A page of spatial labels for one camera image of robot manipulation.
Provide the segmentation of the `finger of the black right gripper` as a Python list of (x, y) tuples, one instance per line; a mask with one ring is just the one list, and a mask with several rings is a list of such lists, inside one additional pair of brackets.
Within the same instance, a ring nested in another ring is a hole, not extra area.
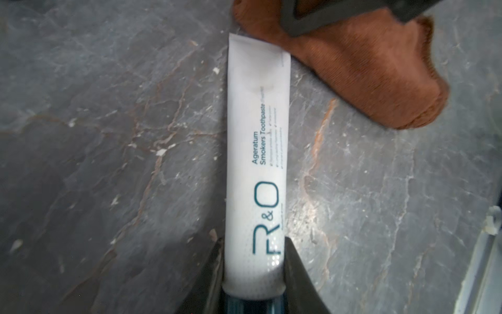
[(298, 37), (329, 24), (379, 9), (388, 9), (399, 22), (407, 23), (440, 2), (441, 0), (322, 1), (307, 13), (300, 13), (299, 1), (282, 1), (280, 24), (288, 35)]

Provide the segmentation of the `brown cloth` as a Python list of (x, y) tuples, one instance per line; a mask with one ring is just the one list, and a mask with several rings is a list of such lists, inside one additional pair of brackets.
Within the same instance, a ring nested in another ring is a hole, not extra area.
[(444, 109), (450, 89), (431, 59), (432, 18), (401, 24), (379, 9), (291, 37), (281, 28), (280, 7), (235, 1), (233, 15), (249, 35), (289, 52), (374, 122), (419, 128)]

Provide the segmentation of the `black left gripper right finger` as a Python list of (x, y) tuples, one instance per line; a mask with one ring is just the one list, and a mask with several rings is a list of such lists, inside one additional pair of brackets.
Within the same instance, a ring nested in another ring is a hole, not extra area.
[(289, 237), (285, 237), (284, 279), (286, 313), (330, 314)]

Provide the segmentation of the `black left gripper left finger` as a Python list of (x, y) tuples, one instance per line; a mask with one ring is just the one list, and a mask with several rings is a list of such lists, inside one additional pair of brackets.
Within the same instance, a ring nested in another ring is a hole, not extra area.
[(176, 313), (224, 313), (222, 280), (224, 274), (224, 238), (214, 244), (209, 258)]

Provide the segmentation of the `white dark cap toothpaste tube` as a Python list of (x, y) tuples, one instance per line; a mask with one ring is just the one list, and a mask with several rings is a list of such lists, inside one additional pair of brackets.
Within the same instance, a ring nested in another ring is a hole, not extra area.
[(291, 57), (230, 34), (227, 65), (226, 313), (284, 313)]

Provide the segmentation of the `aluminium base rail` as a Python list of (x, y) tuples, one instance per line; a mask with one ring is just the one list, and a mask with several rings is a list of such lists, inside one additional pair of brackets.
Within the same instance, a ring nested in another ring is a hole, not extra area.
[(501, 313), (501, 208), (491, 206), (461, 283), (454, 312)]

